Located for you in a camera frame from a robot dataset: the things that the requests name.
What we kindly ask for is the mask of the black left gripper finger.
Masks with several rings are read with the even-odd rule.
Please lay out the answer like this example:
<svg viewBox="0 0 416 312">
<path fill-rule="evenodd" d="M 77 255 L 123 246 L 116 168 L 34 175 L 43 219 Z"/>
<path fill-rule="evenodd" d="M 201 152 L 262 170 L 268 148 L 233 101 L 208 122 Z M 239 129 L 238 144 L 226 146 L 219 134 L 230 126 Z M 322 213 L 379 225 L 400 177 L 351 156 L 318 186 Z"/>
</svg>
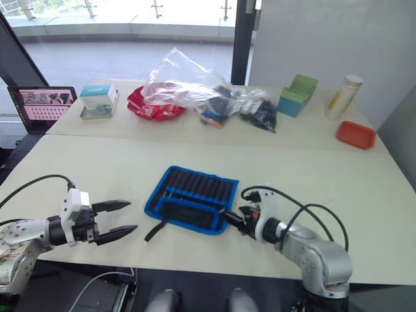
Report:
<svg viewBox="0 0 416 312">
<path fill-rule="evenodd" d="M 102 201 L 99 203 L 93 203 L 91 205 L 91 208 L 94 214 L 98 214 L 103 211 L 106 211 L 106 212 L 116 211 L 124 207 L 127 207 L 130 204 L 131 202 L 126 201 L 126 200 L 107 200 L 107 201 Z"/>
<path fill-rule="evenodd" d="M 114 229 L 111 229 L 109 232 L 104 234 L 99 234 L 96 239 L 96 244 L 101 246 L 103 244 L 107 244 L 113 241 L 117 241 L 126 235 L 133 232 L 138 226 L 137 225 L 128 225 L 128 226 L 120 226 Z"/>
</svg>

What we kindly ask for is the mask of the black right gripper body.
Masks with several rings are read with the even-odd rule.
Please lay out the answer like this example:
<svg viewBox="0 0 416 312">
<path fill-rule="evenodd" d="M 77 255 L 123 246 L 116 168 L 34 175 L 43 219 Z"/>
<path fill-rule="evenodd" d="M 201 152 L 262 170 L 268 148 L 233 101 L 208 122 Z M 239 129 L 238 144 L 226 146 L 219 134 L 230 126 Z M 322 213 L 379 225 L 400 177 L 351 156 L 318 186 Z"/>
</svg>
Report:
<svg viewBox="0 0 416 312">
<path fill-rule="evenodd" d="M 260 217 L 260 208 L 245 205 L 239 207 L 239 210 L 243 215 L 244 223 L 240 232 L 255 240 L 255 228 Z"/>
</svg>

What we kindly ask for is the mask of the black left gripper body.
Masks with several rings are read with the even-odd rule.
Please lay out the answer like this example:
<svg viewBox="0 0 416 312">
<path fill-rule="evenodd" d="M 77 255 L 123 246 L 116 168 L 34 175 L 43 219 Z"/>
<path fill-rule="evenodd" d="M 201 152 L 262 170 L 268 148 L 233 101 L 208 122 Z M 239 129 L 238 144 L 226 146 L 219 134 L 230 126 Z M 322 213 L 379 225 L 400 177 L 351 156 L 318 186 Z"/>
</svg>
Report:
<svg viewBox="0 0 416 312">
<path fill-rule="evenodd" d="M 72 226 L 72 233 L 76 242 L 94 243 L 98 240 L 99 231 L 96 224 L 95 217 L 97 212 L 91 206 L 87 209 L 81 209 L 75 218 L 75 223 Z"/>
</svg>

